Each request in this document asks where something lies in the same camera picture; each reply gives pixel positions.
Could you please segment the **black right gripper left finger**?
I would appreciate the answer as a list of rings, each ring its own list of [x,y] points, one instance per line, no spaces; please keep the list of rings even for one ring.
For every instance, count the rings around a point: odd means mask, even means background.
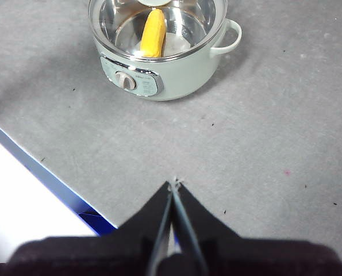
[[[48,237],[19,246],[0,275],[145,275],[171,206],[165,182],[145,205],[103,236]]]

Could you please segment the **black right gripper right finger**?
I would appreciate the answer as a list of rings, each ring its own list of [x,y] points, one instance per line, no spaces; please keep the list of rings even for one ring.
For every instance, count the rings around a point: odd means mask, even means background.
[[[172,195],[179,243],[204,275],[342,275],[341,259],[327,246],[242,237],[182,184],[172,186]]]

